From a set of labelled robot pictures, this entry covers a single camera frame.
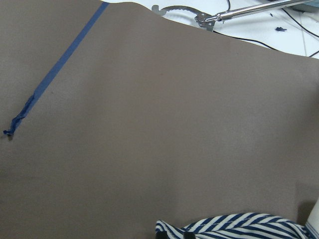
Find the black cable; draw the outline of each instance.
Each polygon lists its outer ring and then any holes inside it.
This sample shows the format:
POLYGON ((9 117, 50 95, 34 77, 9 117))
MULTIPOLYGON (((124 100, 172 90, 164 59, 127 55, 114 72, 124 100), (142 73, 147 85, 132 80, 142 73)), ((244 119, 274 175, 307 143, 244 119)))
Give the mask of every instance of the black cable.
POLYGON ((283 10, 295 23, 297 23, 298 26, 300 26, 303 30, 305 30, 306 32, 310 33, 311 35, 316 36, 316 37, 319 38, 318 35, 314 34, 314 33, 311 32, 311 31, 309 31, 309 30, 306 29, 304 26, 302 26, 299 22, 297 22, 286 10, 284 10, 283 8, 282 8, 282 10, 283 10))
POLYGON ((314 55, 317 55, 319 51, 316 51, 314 54, 310 55, 309 57, 313 57, 314 55))
POLYGON ((228 3, 228 9, 227 9, 227 11, 229 11, 229 10, 230 10, 230 0, 227 0, 227 3, 228 3))
MULTIPOLYGON (((223 35, 223 36, 229 36, 229 35, 226 35, 226 34, 220 33, 220 32, 215 31, 215 30, 214 30, 214 32, 215 32, 215 33, 217 33, 217 34, 223 35)), ((244 40, 244 41, 253 41, 253 42, 257 42, 257 43, 259 43, 259 44, 262 44, 262 45, 264 45, 264 46, 268 47, 269 49, 272 49, 272 50, 278 51, 276 48, 271 47, 271 46, 267 45, 266 43, 261 42, 261 41, 258 41, 258 40, 247 39, 247 38, 241 38, 241 37, 237 37, 237 36, 229 36, 229 37, 231 37, 231 38, 235 38, 235 39, 238 39, 238 40, 244 40)))

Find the blue tape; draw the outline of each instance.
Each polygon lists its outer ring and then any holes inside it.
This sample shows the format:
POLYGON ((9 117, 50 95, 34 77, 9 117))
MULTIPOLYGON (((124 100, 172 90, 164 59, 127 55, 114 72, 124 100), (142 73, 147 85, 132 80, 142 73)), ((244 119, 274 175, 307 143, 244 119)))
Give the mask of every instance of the blue tape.
POLYGON ((55 63, 52 69, 48 72, 48 74, 43 78, 43 80, 34 90, 33 95, 27 100, 21 112, 15 118, 12 119, 10 129, 3 131, 4 134, 8 136, 11 136, 14 134, 15 130, 18 128, 22 120, 27 116, 27 114, 35 105, 35 103, 39 100, 43 92, 53 81, 55 76, 59 73, 59 71, 62 69, 64 64, 68 61, 68 59, 76 50, 76 48, 80 45, 81 41, 84 39, 86 34, 90 31, 94 23, 101 16, 101 14, 103 13, 103 11, 106 9, 108 5, 109 4, 107 2, 103 2, 101 6, 96 10, 94 15, 91 17, 88 23, 84 26, 84 28, 81 30, 78 36, 74 39, 74 41, 71 43, 68 49, 63 53, 61 58, 55 63))

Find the blue and white striped cloth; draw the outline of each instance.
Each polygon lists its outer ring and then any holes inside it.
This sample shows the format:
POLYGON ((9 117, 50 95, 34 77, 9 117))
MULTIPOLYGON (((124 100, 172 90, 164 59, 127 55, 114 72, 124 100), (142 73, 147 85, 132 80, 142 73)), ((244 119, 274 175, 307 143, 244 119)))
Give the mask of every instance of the blue and white striped cloth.
POLYGON ((269 214, 245 213, 207 218, 184 228, 158 221, 156 232, 167 232, 169 239, 183 239, 184 232, 197 239, 319 239, 319 200, 306 226, 269 214))

